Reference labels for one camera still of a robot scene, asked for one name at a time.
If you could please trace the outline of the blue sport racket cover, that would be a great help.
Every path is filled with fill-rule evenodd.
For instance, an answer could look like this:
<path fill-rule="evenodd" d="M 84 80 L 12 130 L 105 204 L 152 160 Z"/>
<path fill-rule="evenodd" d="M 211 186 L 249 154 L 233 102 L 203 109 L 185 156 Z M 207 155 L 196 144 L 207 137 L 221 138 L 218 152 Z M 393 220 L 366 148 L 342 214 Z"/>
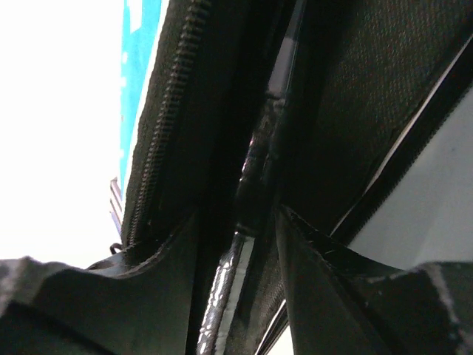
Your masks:
<path fill-rule="evenodd" d="M 125 1 L 120 63 L 120 188 L 125 189 L 131 172 L 137 125 L 148 92 L 149 79 L 168 1 Z"/>

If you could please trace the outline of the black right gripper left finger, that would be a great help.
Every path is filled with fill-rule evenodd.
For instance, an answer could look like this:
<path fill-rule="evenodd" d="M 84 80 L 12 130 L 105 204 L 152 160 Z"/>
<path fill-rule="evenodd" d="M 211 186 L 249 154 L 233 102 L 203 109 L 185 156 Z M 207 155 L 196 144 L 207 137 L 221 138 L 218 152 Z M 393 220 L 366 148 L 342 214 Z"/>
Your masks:
<path fill-rule="evenodd" d="M 198 218 L 81 269 L 1 262 L 3 354 L 184 354 Z"/>

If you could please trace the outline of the white racket black grip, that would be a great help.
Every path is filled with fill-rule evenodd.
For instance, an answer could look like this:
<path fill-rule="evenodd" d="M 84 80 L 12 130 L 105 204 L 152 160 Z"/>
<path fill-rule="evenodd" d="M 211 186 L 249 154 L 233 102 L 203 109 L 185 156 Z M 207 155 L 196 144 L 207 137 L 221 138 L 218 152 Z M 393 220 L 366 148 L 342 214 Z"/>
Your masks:
<path fill-rule="evenodd" d="M 251 266 L 268 223 L 283 151 L 305 1 L 295 3 L 280 44 L 236 188 L 232 240 L 221 256 L 203 315 L 195 354 L 223 354 Z"/>

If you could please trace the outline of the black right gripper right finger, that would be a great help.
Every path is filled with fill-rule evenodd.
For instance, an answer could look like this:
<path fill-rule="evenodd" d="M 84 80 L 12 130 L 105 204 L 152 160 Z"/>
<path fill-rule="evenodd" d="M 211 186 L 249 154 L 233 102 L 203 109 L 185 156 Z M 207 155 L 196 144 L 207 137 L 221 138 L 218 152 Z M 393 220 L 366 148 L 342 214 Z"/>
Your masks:
<path fill-rule="evenodd" d="M 279 207 L 276 238 L 296 354 L 470 354 L 472 264 L 399 270 Z"/>

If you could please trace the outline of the black sport racket cover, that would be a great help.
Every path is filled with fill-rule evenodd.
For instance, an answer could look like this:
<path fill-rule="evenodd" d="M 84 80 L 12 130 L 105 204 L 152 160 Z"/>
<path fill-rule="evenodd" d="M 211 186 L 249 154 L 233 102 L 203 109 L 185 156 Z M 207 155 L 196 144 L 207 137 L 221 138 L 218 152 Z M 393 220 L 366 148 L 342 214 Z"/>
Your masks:
<path fill-rule="evenodd" d="M 297 1 L 171 1 L 137 126 L 124 251 L 198 218 L 184 354 L 195 354 L 252 131 Z M 258 260 L 223 354 L 252 354 L 285 312 L 279 207 L 349 248 L 472 83 L 470 1 L 305 1 Z"/>

